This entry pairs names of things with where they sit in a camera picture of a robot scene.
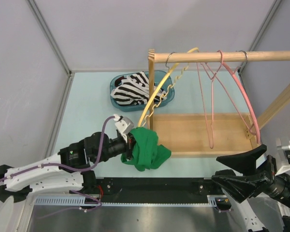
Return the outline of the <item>thick pink hanger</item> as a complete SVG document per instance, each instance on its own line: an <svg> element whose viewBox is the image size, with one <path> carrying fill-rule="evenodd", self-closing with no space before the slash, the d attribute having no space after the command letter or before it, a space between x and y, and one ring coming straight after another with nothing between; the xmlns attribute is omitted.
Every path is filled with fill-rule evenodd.
<svg viewBox="0 0 290 232"><path fill-rule="evenodd" d="M260 128L259 128L259 125L258 125L258 122L257 122L257 118L255 116L255 113L254 113L254 110L253 110L253 107L250 103L250 100L248 98L248 95L243 87L243 85L241 84L241 81L239 80L239 78L236 76L235 74L235 71L233 71L229 66L228 64L224 61L224 54L221 50L218 50L217 51L218 53L220 53L220 64L229 72L229 74L231 75L231 77L233 78L233 80L235 81L237 87L239 88L242 96L243 96L243 99L246 103L246 106L249 110L249 114L251 116L251 119L252 119L252 124L251 126L248 126L246 125L247 129L249 130L249 132L252 134L252 135L255 135L256 136L256 142L257 144L261 144L261 133L260 133Z"/></svg>

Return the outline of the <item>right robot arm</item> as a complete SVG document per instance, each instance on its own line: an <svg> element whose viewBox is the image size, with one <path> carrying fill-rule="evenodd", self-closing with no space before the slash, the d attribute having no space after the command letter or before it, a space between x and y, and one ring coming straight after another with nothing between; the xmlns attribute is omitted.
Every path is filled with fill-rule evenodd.
<svg viewBox="0 0 290 232"><path fill-rule="evenodd" d="M257 159L267 151L262 144L250 151L220 156L216 161L229 167L211 177L213 188L219 194L228 193L238 203L265 193L290 208L290 175L279 174L276 159L268 155L258 167Z"/></svg>

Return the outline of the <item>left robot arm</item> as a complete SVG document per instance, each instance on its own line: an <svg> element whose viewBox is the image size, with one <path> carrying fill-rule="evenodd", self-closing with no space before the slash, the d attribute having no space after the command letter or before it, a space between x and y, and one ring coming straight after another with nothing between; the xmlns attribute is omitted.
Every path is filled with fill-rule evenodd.
<svg viewBox="0 0 290 232"><path fill-rule="evenodd" d="M110 139L96 132L41 161L18 168L1 165L0 201L12 196L18 203L30 195L50 192L93 193L97 187L94 167L118 155L131 159L135 144L131 133Z"/></svg>

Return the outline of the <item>striped black white top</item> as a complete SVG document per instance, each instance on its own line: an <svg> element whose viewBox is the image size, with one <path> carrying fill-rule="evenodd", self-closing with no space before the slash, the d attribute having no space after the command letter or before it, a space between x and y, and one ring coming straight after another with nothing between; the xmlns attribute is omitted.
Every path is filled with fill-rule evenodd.
<svg viewBox="0 0 290 232"><path fill-rule="evenodd" d="M110 96L119 106L146 105L149 100L149 78L143 71L120 76Z"/></svg>

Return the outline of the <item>green tank top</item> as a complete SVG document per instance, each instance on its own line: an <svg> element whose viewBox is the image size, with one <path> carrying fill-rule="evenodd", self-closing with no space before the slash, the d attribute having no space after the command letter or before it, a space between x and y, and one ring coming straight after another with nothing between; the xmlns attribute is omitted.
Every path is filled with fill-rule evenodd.
<svg viewBox="0 0 290 232"><path fill-rule="evenodd" d="M171 157L171 150L164 145L159 145L159 137L153 130L137 127L131 130L136 143L132 149L132 158L128 159L122 154L120 159L123 164L132 165L138 171L158 169Z"/></svg>

